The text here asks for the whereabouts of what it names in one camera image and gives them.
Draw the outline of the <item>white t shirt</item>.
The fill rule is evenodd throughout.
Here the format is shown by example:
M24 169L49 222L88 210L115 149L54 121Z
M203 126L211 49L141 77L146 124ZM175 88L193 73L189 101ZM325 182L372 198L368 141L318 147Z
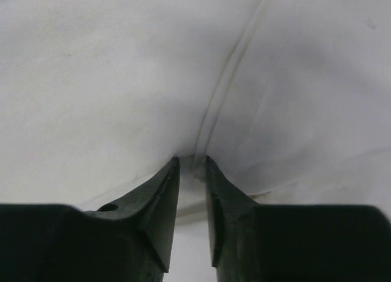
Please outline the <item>white t shirt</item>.
M202 158L390 213L390 0L1 0L1 201L97 209L181 159L166 281L215 281Z

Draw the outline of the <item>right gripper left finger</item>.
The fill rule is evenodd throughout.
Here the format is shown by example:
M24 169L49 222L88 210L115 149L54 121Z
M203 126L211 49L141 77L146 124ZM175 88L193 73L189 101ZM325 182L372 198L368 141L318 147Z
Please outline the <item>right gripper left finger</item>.
M96 211L1 205L2 281L162 281L169 271L180 161Z

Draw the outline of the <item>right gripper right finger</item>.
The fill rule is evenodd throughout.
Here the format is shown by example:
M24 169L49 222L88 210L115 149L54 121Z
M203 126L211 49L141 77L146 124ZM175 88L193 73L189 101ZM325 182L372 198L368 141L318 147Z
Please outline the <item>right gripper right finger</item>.
M389 281L390 221L367 205L259 204L205 159L218 281Z

